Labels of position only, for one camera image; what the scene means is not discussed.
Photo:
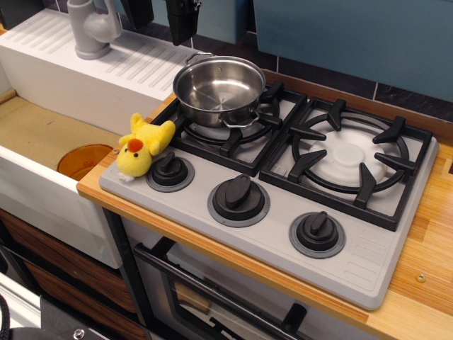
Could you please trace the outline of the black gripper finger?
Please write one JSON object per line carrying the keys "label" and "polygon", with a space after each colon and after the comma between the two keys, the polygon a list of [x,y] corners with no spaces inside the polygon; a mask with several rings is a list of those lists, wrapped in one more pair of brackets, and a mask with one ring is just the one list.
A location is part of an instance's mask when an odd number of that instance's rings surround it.
{"label": "black gripper finger", "polygon": [[152,0],[122,0],[122,6],[135,30],[147,26],[154,20]]}
{"label": "black gripper finger", "polygon": [[166,0],[167,19],[172,42],[179,46],[197,34],[201,1]]}

